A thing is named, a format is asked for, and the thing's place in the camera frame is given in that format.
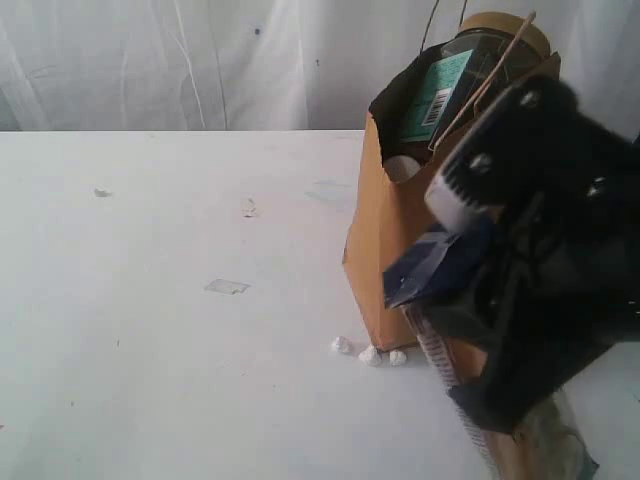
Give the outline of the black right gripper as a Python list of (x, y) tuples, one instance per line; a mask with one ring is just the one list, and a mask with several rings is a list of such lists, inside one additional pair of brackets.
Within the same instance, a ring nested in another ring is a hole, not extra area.
[(499, 429), (639, 337), (639, 150), (589, 121), (553, 132), (489, 221), (475, 287), (502, 345), (458, 400), (478, 401)]

